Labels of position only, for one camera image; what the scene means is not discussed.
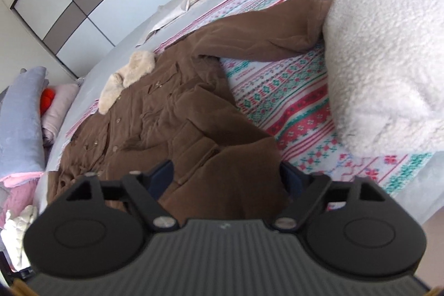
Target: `coat pocket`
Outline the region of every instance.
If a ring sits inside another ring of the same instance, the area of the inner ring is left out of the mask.
[[[181,74],[177,63],[165,72],[153,77],[153,83],[141,89],[143,92],[143,115],[156,113],[164,106],[167,99],[181,84]]]
[[[174,181],[187,182],[196,170],[219,153],[219,146],[194,124],[186,120],[181,130],[169,141],[169,158],[174,164]]]

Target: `blue pillow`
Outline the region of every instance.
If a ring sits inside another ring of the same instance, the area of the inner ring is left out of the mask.
[[[3,91],[2,91],[2,93],[0,93],[0,110],[1,110],[1,105],[3,104],[3,98],[6,96],[6,92],[7,92],[7,89],[8,89],[9,87],[6,87]]]
[[[45,157],[40,98],[46,68],[20,74],[10,85],[0,112],[0,180],[23,172],[43,172]]]

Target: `gray ribbed plate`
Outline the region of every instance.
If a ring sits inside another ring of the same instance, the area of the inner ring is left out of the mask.
[[[157,234],[128,266],[89,280],[39,274],[28,282],[40,296],[421,296],[414,278],[346,279],[314,262],[293,235],[262,221],[188,222]]]

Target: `white bedsheet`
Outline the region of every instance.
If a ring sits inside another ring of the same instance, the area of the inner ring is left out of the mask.
[[[224,0],[208,0],[202,4],[197,4],[196,7],[191,7],[186,14],[152,35],[148,41],[138,49],[156,49],[162,42],[176,35],[195,19],[223,1]],[[130,55],[135,50],[135,46],[143,36],[150,21],[150,19],[146,20],[129,34],[86,76],[85,82],[65,118],[59,137],[52,148],[47,171],[55,170],[57,167],[58,155],[65,141],[64,135],[66,132],[85,114],[91,104],[99,98],[108,77],[128,63]],[[441,170],[444,170],[444,153],[437,153],[426,167],[421,170],[414,181],[395,197],[420,223],[425,222],[434,212],[444,205],[444,191],[442,191],[444,190],[444,177],[440,176]],[[47,206],[46,194],[47,176],[45,175],[39,181],[34,198],[34,205],[38,207],[39,212],[43,212]]]

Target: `patterned bedsheet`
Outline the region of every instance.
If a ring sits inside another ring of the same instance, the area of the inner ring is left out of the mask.
[[[284,0],[226,0],[159,46],[157,53],[181,36],[216,19],[258,11]],[[391,195],[401,191],[432,153],[355,157],[337,140],[329,109],[324,45],[280,62],[221,59],[238,109],[276,138],[284,160],[306,173],[324,172],[336,181],[370,176]],[[67,133],[97,110],[97,102]]]

